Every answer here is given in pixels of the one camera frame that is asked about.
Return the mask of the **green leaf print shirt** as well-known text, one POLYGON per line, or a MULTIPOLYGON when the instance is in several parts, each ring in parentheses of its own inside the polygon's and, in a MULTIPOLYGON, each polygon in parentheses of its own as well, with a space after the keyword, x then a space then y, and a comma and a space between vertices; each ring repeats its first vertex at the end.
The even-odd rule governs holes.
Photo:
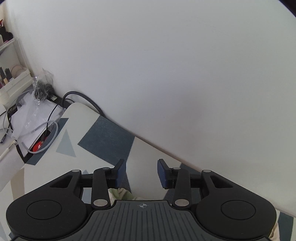
POLYGON ((143 201, 143 198, 137 197, 133 195, 130 191, 119 188, 119 189, 108 189, 110 204, 113 205, 116 200, 124 200, 124 201, 143 201))

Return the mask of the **white cosmetics organizer shelf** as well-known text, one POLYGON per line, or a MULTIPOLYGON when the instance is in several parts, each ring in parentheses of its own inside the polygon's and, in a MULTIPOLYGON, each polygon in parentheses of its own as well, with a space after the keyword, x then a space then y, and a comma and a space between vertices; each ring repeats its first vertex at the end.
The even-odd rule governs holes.
POLYGON ((32 84, 18 39, 1 45, 1 105, 5 108, 32 84))

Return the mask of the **red small object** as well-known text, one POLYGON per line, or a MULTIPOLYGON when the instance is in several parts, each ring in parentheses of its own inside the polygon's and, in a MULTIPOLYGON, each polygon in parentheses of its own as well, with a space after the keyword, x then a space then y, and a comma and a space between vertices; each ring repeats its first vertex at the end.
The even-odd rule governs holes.
POLYGON ((47 145, 45 144, 45 141, 47 140, 47 138, 47 135, 41 135, 41 137, 37 139, 36 143, 33 144, 33 147, 30 149, 30 151, 37 152, 39 150, 46 148, 47 145))

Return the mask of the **white papers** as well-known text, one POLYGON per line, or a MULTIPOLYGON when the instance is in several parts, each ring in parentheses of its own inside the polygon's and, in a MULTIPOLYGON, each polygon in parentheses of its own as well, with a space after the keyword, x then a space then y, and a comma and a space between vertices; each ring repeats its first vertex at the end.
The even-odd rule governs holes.
POLYGON ((13 132, 11 137, 17 141, 21 148, 30 148, 41 134, 52 123, 47 121, 55 121, 62 116, 64 109, 47 99, 41 103, 34 100, 32 93, 26 93, 20 99, 21 106, 13 114, 11 124, 13 132))

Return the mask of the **clear plastic bag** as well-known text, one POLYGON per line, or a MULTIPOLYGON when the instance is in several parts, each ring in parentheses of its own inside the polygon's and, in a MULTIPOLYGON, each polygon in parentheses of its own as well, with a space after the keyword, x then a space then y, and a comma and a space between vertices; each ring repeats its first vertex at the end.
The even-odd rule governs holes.
POLYGON ((54 93, 53 74, 42 69, 40 74, 33 79, 34 100, 39 104, 54 93))

